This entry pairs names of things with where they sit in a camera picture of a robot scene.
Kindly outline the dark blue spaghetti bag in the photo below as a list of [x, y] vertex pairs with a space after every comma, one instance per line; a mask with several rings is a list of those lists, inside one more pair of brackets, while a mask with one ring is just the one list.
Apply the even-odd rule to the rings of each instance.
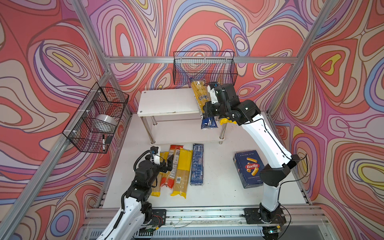
[[207, 102], [210, 101], [210, 96], [205, 86], [204, 80], [192, 80], [191, 88], [193, 89], [196, 102], [198, 104], [200, 115], [202, 119], [201, 129], [216, 129], [218, 128], [217, 123], [214, 117], [208, 117], [205, 113], [204, 106]]

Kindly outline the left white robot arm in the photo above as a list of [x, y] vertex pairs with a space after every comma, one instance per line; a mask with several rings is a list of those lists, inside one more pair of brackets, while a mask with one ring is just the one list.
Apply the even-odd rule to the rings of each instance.
[[148, 201], [159, 173], [173, 170], [174, 157], [156, 164], [154, 159], [160, 155], [144, 152], [134, 163], [135, 177], [130, 187], [121, 196], [121, 207], [99, 240], [130, 240], [136, 233], [153, 233], [166, 223], [166, 210], [153, 212]]

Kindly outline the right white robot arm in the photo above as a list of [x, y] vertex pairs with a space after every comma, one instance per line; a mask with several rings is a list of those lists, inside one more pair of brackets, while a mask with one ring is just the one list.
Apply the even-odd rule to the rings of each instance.
[[233, 84], [207, 85], [210, 101], [203, 107], [205, 117], [218, 118], [222, 124], [241, 126], [256, 142], [268, 163], [261, 170], [263, 199], [259, 213], [263, 222], [271, 222], [281, 209], [279, 202], [281, 182], [301, 160], [290, 153], [266, 123], [261, 110], [252, 100], [240, 101]]

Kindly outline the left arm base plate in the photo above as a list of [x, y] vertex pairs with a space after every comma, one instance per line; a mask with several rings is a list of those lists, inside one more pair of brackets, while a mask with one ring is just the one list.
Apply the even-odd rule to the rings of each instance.
[[161, 227], [166, 223], [167, 210], [166, 209], [154, 209], [146, 210], [144, 212], [145, 220], [144, 226], [151, 226], [152, 228]]

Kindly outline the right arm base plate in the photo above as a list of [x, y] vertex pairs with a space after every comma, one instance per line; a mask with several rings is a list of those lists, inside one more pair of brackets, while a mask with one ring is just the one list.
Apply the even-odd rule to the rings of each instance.
[[281, 208], [273, 212], [259, 208], [245, 208], [242, 217], [246, 219], [247, 224], [266, 224], [266, 225], [284, 225], [287, 223], [285, 214]]

